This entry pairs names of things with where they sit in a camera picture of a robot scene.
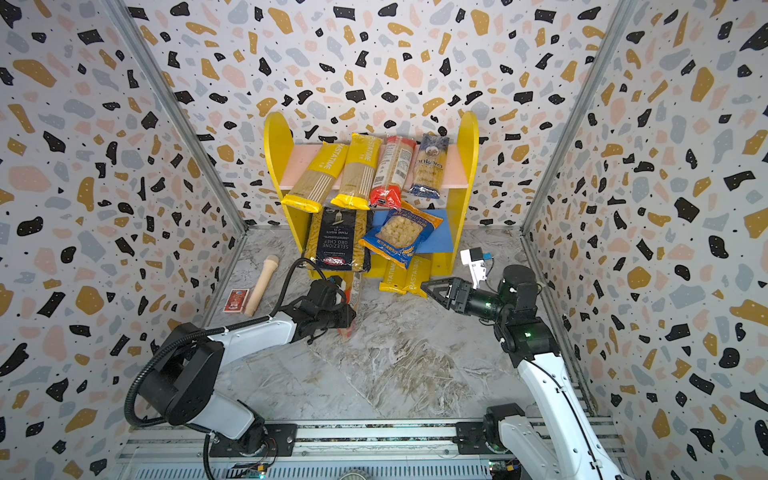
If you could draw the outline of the red clear spaghetti pack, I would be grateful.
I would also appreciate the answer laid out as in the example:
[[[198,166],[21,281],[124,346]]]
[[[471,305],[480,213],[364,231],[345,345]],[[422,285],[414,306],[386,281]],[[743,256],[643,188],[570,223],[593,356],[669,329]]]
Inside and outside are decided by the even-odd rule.
[[[413,139],[400,136],[386,139],[369,195],[372,206],[401,208],[402,190],[416,147]]]

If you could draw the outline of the blue orange orecchiette bag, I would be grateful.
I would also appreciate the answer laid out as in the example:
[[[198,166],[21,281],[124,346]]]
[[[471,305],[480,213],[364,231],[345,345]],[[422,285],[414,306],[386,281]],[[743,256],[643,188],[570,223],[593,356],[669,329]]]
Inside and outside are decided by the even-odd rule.
[[[407,202],[388,211],[384,223],[368,231],[359,244],[407,269],[417,248],[442,224],[443,219]]]

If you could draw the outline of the dark penne pasta bag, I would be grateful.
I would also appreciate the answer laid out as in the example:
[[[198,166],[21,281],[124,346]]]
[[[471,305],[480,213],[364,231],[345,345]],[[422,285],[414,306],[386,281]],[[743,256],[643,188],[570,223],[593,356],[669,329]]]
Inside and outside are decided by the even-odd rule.
[[[360,241],[372,220],[371,211],[323,208],[311,215],[304,257],[325,271],[367,272],[370,252]]]

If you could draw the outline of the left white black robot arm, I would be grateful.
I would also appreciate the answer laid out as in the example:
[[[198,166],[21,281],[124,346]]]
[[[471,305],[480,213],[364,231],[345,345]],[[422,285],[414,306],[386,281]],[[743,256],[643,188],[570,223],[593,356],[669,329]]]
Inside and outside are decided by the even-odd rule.
[[[215,391],[220,369],[272,347],[314,341],[347,328],[356,312],[339,276],[312,281],[308,293],[273,315],[240,326],[176,328],[139,372],[125,399],[124,415],[137,428],[162,423],[211,432],[245,455],[266,441],[265,420],[246,404]]]

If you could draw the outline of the blue yellow spaghetti pack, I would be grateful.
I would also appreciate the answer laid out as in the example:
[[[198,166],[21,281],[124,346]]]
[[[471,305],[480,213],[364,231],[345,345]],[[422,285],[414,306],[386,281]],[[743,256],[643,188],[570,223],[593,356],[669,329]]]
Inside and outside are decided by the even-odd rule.
[[[412,195],[429,199],[440,197],[449,144],[446,136],[423,135],[413,170]]]

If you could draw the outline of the yellow Pastatime spaghetti pack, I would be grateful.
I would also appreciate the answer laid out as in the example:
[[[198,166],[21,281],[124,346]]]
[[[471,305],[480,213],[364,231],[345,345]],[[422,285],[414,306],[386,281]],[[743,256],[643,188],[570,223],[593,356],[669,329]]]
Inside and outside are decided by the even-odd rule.
[[[348,150],[346,144],[323,143],[282,204],[311,214],[319,213],[343,170]]]

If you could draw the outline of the red long spaghetti pack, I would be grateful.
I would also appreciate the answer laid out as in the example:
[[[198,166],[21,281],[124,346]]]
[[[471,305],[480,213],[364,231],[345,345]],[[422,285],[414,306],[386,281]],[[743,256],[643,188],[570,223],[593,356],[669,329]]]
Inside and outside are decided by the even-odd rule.
[[[351,277],[351,283],[348,289],[348,304],[355,311],[359,310],[363,279],[364,277],[362,272],[354,272]]]

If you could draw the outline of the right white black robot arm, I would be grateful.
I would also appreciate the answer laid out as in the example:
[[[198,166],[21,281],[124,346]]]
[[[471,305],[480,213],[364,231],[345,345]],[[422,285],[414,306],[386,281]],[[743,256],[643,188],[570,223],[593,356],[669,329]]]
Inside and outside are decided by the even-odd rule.
[[[532,394],[549,438],[533,428],[516,403],[487,408],[482,429],[457,429],[465,449],[475,439],[494,453],[512,454],[530,479],[622,479],[581,407],[561,349],[537,314],[539,285],[523,265],[504,268],[494,291],[475,288],[459,277],[422,283],[422,291],[447,310],[488,323],[502,351]]]

